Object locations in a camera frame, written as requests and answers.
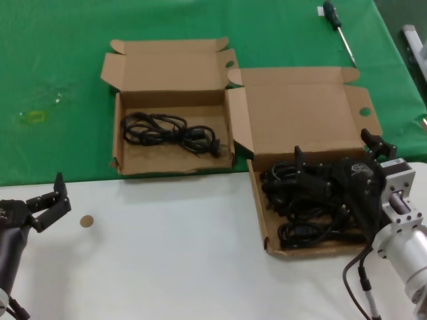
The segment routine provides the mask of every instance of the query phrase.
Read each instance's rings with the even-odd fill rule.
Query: table surface
[[[113,95],[99,78],[112,39],[228,36],[241,67],[351,66],[323,0],[0,1],[0,185],[118,179]],[[427,160],[425,106],[372,0],[335,0],[384,138]],[[246,170],[243,156],[237,171]]]
[[[412,200],[423,211],[427,165],[413,168]],[[30,233],[13,288],[32,319],[361,319],[341,278],[350,256],[264,252],[247,173],[67,188],[72,212]],[[4,199],[50,190],[0,188]],[[94,217],[90,228],[79,224],[84,215]],[[371,254],[366,268],[383,319],[412,319],[389,262]],[[355,268],[349,278],[366,306]]]

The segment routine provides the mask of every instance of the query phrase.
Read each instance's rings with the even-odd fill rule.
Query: white label
[[[381,163],[381,167],[387,168],[391,165],[398,165],[399,163],[403,163],[403,162],[405,162],[405,160],[403,160],[402,158],[390,160],[390,161],[386,161],[386,162]]]

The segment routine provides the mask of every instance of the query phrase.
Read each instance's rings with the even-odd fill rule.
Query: green tablecloth
[[[425,106],[371,0],[335,0],[384,130],[427,160]],[[0,185],[116,179],[113,96],[99,78],[112,39],[230,38],[241,67],[351,66],[322,0],[0,2]],[[236,169],[245,170],[242,156]]]

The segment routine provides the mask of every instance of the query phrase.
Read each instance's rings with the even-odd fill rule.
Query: box hole
[[[361,110],[359,110],[359,114],[363,117],[367,117],[369,115],[371,115],[371,109],[370,108],[361,108]]]

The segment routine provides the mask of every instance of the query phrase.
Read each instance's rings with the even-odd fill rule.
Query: cable connector
[[[9,296],[9,305],[11,306],[12,310],[15,312],[16,319],[18,320],[28,320],[30,318],[30,315],[28,312],[22,308],[14,298]]]
[[[369,282],[369,278],[366,275],[365,267],[359,267],[358,271],[362,290],[365,292],[372,290],[371,282]]]

